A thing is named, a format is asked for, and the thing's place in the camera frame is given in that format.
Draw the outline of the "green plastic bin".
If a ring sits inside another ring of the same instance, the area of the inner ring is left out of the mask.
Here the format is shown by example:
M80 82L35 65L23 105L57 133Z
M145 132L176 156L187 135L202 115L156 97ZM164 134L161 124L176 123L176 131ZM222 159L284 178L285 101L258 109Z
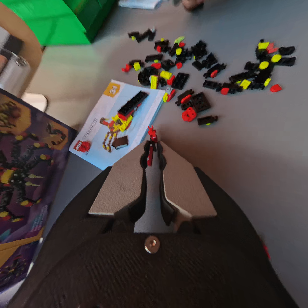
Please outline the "green plastic bin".
M115 0L3 0L43 46L88 45L98 34Z

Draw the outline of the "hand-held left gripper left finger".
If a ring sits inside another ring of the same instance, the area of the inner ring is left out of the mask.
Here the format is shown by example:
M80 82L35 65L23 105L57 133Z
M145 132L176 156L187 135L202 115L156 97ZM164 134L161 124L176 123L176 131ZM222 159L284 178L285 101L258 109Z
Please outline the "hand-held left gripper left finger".
M143 142L115 162L89 215L137 222L145 212L146 168L150 142Z

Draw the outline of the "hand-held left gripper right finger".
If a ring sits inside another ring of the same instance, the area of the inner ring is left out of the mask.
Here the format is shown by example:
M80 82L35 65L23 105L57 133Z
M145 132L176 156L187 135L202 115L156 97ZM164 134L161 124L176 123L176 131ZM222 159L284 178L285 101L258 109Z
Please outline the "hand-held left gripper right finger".
M160 208L167 226L217 216L193 165L165 143L158 142Z

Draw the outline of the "closed instruction booklet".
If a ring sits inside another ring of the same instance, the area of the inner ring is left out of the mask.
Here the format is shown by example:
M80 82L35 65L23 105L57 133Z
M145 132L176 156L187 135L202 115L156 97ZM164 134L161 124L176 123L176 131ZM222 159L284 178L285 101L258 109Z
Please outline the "closed instruction booklet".
M119 7L141 9L141 10L155 10L161 3L168 0L119 0Z

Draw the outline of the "open spider instruction booklet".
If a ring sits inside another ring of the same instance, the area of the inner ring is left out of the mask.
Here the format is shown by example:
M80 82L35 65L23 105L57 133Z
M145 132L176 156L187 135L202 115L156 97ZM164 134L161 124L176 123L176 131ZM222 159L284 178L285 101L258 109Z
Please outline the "open spider instruction booklet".
M113 165L143 141L164 94L112 79L69 150L101 170Z

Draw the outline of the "purple lego set box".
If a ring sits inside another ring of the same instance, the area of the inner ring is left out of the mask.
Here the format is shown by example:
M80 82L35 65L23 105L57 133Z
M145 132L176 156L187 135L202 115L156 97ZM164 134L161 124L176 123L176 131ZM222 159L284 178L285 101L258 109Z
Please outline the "purple lego set box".
M29 271L76 131L1 89L0 291Z

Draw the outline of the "person's right hand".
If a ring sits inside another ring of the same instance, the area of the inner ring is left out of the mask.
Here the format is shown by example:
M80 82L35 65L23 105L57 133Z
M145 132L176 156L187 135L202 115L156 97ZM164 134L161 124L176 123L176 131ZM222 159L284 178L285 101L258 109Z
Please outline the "person's right hand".
M196 9L202 8L204 5L204 0L182 0L182 5L185 10L191 12Z

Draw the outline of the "pile of lego pieces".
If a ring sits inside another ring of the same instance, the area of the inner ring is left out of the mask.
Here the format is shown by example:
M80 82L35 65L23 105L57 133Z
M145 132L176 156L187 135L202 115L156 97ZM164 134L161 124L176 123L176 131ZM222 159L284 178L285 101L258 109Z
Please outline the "pile of lego pieces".
M156 35L156 29L147 29L145 32L133 31L128 33L128 37L133 41L140 43L144 39L153 41ZM255 49L257 62L248 61L244 66L244 71L229 77L229 82L219 83L213 81L217 75L226 69L225 63L219 63L217 57L208 53L207 44L199 40L190 48L185 48L184 36L175 39L173 46L169 45L169 40L161 38L154 42L156 54L147 55L145 63L151 63L150 66L144 67L138 73L138 82L142 86L149 86L154 90L160 85L165 87L171 86L163 95L163 101L169 102L175 95L176 90L183 90L189 78L189 74L179 72L173 75L170 69L177 67L180 69L187 61L194 59L192 66L198 71L206 69L203 74L205 78L203 87L215 90L222 95L237 94L243 90L264 90L272 79L272 72L276 66L291 67L296 62L296 57L286 57L292 55L295 46L275 47L274 42L267 42L260 39ZM168 53L170 58L176 56L175 61L172 59L162 59L163 54ZM134 112L141 106L148 94L140 91L132 99L127 101L117 112L119 123L127 126L132 121ZM209 109L211 106L203 92L194 94L192 89L182 92L177 98L177 106L181 106L182 119L190 122L196 118L197 113Z

